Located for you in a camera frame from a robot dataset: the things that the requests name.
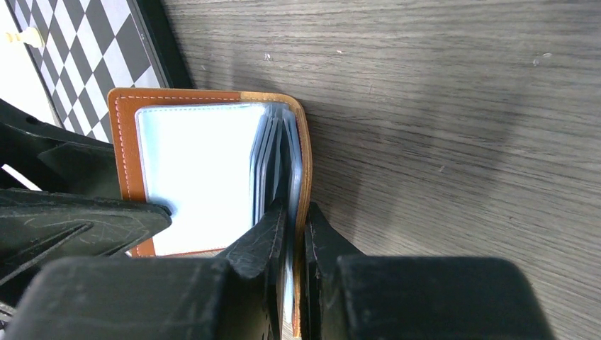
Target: chessboard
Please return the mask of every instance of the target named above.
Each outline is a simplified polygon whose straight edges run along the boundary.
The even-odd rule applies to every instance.
[[[45,41],[28,53],[69,131],[111,141],[106,98],[115,87],[191,87],[158,0],[6,3],[21,31],[36,27]]]

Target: black and white checkered board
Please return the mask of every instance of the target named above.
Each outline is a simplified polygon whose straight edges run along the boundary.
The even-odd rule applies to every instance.
[[[111,141],[106,95],[114,87],[161,87],[127,0],[8,0],[65,129]]]

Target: card holder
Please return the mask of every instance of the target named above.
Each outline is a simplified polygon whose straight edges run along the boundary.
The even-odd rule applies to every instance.
[[[301,300],[301,270],[302,249],[304,238],[305,219],[309,206],[311,179],[313,175],[313,160],[311,156],[311,143],[305,112],[300,103],[287,95],[278,93],[261,92],[236,92],[236,91],[203,91],[187,89],[132,89],[117,88],[108,94],[108,111],[113,132],[113,145],[115,147],[119,186],[124,200],[145,202],[145,185],[142,176],[140,161],[140,148],[137,138],[135,113],[147,106],[193,105],[215,103],[241,103],[241,102],[279,102],[288,104],[290,111],[296,118],[298,142],[301,150],[302,179],[300,185],[300,199],[294,234],[294,312],[293,330],[295,336],[300,336],[300,305]],[[132,257],[155,256],[155,247],[152,239],[148,239],[136,246],[131,251]]]

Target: wooden table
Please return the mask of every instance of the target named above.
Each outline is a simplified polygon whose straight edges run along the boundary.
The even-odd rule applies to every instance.
[[[509,258],[558,339],[598,337],[595,1],[164,3],[196,87],[301,100],[313,200],[360,249]]]

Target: gray wooden surface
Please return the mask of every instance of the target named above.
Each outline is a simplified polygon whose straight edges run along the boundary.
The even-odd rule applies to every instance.
[[[360,249],[511,259],[558,339],[599,339],[596,1],[164,2],[198,88],[302,102]]]

